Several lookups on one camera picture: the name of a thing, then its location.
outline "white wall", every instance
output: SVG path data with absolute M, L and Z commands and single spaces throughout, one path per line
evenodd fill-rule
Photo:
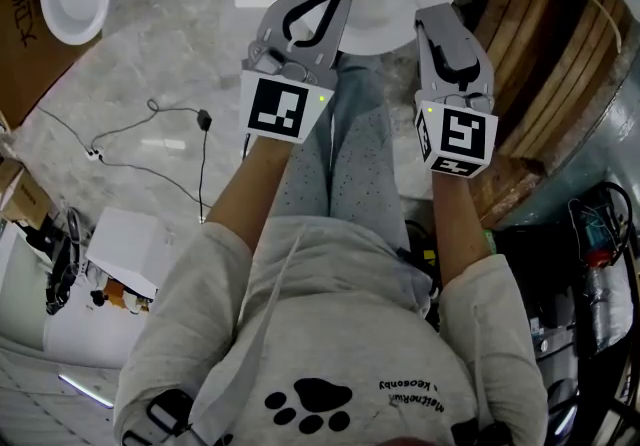
M 47 318 L 45 289 L 47 277 L 40 258 L 9 224 L 3 241 L 15 238 L 12 248 L 1 253 L 6 258 L 4 279 L 0 281 L 0 334 L 16 343 L 43 349 Z

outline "floor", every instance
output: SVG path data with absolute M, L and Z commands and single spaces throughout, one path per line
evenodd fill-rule
M 133 0 L 112 10 L 104 38 L 41 100 L 39 107 L 73 128 L 85 145 L 107 130 L 162 107 L 206 109 L 207 141 L 202 197 L 213 203 L 241 161 L 238 132 L 240 60 L 263 10 L 236 9 L 234 0 Z M 383 56 L 385 99 L 393 129 L 397 183 L 402 195 L 430 196 L 412 126 L 417 53 L 408 46 Z M 104 159 L 158 171 L 197 199 L 202 132 L 189 112 L 159 114 L 133 130 L 98 141 Z M 193 231 L 196 202 L 167 181 L 130 168 L 90 161 L 71 133 L 38 110 L 4 138 L 54 201 L 96 221 L 112 205 L 161 218 L 177 235 Z

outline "gray jeans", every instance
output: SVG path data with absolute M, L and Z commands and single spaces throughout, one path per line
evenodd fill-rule
M 271 216 L 333 217 L 366 227 L 393 249 L 409 249 L 376 63 L 341 57 L 336 92 L 305 143 L 294 148 Z

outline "black paw print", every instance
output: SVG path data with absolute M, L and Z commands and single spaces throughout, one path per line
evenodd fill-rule
M 302 378 L 293 384 L 293 388 L 298 393 L 300 403 L 305 410 L 313 413 L 328 412 L 342 407 L 351 400 L 353 393 L 351 389 L 344 386 L 336 386 L 320 378 Z M 268 409 L 280 409 L 287 402 L 284 393 L 276 392 L 267 396 L 264 401 Z M 289 424 L 296 417 L 296 410 L 293 407 L 286 407 L 280 410 L 274 417 L 276 425 Z M 349 426 L 351 418 L 344 411 L 338 411 L 329 418 L 329 428 L 334 432 L 342 432 Z M 317 414 L 307 416 L 298 425 L 298 429 L 303 434 L 314 434 L 324 424 L 324 419 Z

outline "black cable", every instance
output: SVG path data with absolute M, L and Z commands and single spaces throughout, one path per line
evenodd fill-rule
M 631 199 L 629 198 L 629 194 L 624 190 L 624 188 L 622 188 L 620 185 L 612 183 L 611 181 L 602 181 L 598 183 L 598 185 L 596 186 L 601 186 L 602 188 L 606 188 L 608 190 L 613 190 L 615 192 L 618 192 L 622 196 L 622 199 L 624 200 L 625 204 L 627 205 L 627 228 L 624 232 L 624 237 L 620 242 L 620 246 L 618 247 L 618 252 L 616 252 L 613 259 L 611 260 L 611 265 L 615 265 L 618 259 L 620 259 L 620 256 L 622 255 L 624 250 L 627 248 L 627 245 L 629 244 L 629 238 L 631 237 L 631 230 L 633 229 L 631 227 L 633 223 Z
M 251 140 L 251 134 L 247 133 L 247 135 L 244 137 L 244 148 L 242 149 L 242 160 L 243 161 L 247 157 L 247 149 L 249 149 L 249 140 Z
M 137 122 L 135 125 L 132 126 L 127 126 L 126 128 L 121 128 L 120 130 L 113 130 L 113 131 L 109 131 L 106 133 L 102 133 L 96 137 L 94 137 L 94 139 L 91 141 L 91 151 L 94 149 L 93 148 L 93 143 L 99 139 L 99 138 L 103 138 L 107 135 L 113 134 L 113 133 L 120 133 L 122 131 L 127 131 L 135 126 L 139 126 L 140 124 L 144 124 L 145 122 L 149 122 L 151 119 L 153 119 L 153 117 L 155 117 L 159 112 L 169 112 L 169 111 L 173 111 L 173 110 L 182 110 L 182 111 L 190 111 L 190 112 L 195 112 L 196 114 L 198 113 L 197 110 L 195 110 L 194 108 L 160 108 L 158 106 L 158 104 L 153 100 L 153 99 L 149 99 L 147 101 L 147 107 L 153 112 L 153 115 L 143 121 L 139 121 Z M 44 110 L 43 108 L 38 107 L 38 110 L 40 110 L 41 112 L 43 112 L 44 114 L 48 115 L 49 117 L 51 117 L 52 119 L 54 119 L 55 121 L 57 121 L 58 123 L 60 123 L 62 126 L 64 126 L 67 130 L 69 130 L 71 132 L 71 134 L 76 138 L 76 140 L 78 141 L 78 143 L 82 146 L 82 148 L 85 150 L 85 152 L 87 153 L 91 153 L 91 151 L 89 149 L 87 149 L 87 147 L 84 145 L 84 142 L 82 142 L 82 140 L 80 140 L 80 136 L 76 133 L 76 131 L 69 126 L 67 123 L 65 123 L 62 119 L 60 119 L 59 117 L 55 116 L 54 114 L 52 114 L 51 112 L 48 112 L 47 110 Z M 162 178 L 166 181 L 168 181 L 169 183 L 171 183 L 172 185 L 176 186 L 177 188 L 179 188 L 182 193 L 184 193 L 189 199 L 191 199 L 193 202 L 201 204 L 202 200 L 201 199 L 196 199 L 195 197 L 193 197 L 193 195 L 191 195 L 180 183 L 175 182 L 173 179 L 171 179 L 170 177 L 165 176 L 164 174 L 160 174 L 159 172 L 156 172 L 155 170 L 152 169 L 148 169 L 147 167 L 141 167 L 139 165 L 132 165 L 130 163 L 110 163 L 110 162 L 105 162 L 104 159 L 102 158 L 102 155 L 100 155 L 98 157 L 98 159 L 100 160 L 100 163 L 102 163 L 102 165 L 105 165 L 107 167 L 129 167 L 131 169 L 135 169 L 135 170 L 141 170 L 144 172 L 148 172 L 149 174 L 153 174 L 154 176 L 157 176 L 159 178 Z M 211 206 L 208 206 L 207 204 L 202 204 L 204 207 L 206 208 L 211 208 Z
M 76 140 L 78 141 L 78 143 L 82 146 L 82 149 L 84 149 L 87 153 L 89 152 L 89 150 L 87 149 L 87 146 L 84 145 L 84 142 L 82 140 L 80 140 L 80 136 L 75 132 L 75 130 L 69 126 L 66 122 L 64 122 L 62 119 L 60 119 L 59 117 L 53 115 L 51 112 L 48 112 L 47 110 L 45 110 L 44 108 L 40 108 L 38 107 L 38 110 L 40 110 L 43 114 L 48 115 L 49 117 L 51 117 L 52 119 L 58 121 L 60 124 L 62 124 L 65 128 L 67 128 L 71 134 L 76 137 Z
M 200 185 L 198 185 L 198 200 L 200 201 L 200 223 L 204 222 L 202 213 L 202 178 L 204 176 L 204 162 L 207 159 L 207 132 L 204 132 L 204 141 L 202 142 L 202 166 L 200 167 Z
M 142 119 L 141 121 L 138 121 L 134 124 L 131 124 L 130 126 L 126 126 L 124 128 L 120 128 L 117 130 L 105 131 L 104 133 L 100 133 L 100 135 L 96 135 L 95 137 L 93 137 L 93 140 L 91 141 L 91 144 L 90 144 L 91 150 L 93 151 L 96 148 L 95 143 L 96 143 L 96 140 L 98 140 L 99 138 L 108 137 L 109 135 L 114 135 L 116 133 L 122 133 L 123 131 L 128 131 L 128 130 L 132 130 L 133 128 L 137 128 L 138 126 L 149 122 L 160 112 L 182 111 L 182 112 L 193 112 L 194 114 L 198 115 L 198 111 L 195 108 L 190 108 L 190 107 L 160 108 L 160 105 L 158 105 L 158 103 L 156 103 L 154 99 L 148 99 L 146 104 L 147 104 L 147 108 L 151 110 L 151 115 L 149 117 L 147 117 L 146 119 Z
M 176 183 L 173 179 L 165 176 L 164 174 L 160 174 L 159 172 L 156 172 L 155 170 L 148 169 L 147 167 L 140 167 L 139 165 L 132 165 L 130 163 L 110 163 L 110 162 L 105 162 L 102 159 L 102 155 L 100 155 L 98 157 L 98 159 L 100 160 L 100 163 L 102 163 L 102 165 L 106 165 L 107 167 L 129 167 L 131 169 L 142 170 L 144 172 L 148 172 L 150 174 L 153 174 L 154 176 L 158 176 L 159 178 L 165 179 L 169 183 L 171 183 L 172 185 L 178 187 L 180 190 L 182 190 L 182 193 L 184 193 L 193 202 L 195 202 L 195 203 L 199 203 L 200 202 L 193 195 L 191 195 L 180 183 Z M 211 206 L 208 206 L 207 204 L 203 204 L 203 206 L 205 206 L 206 208 L 211 208 Z

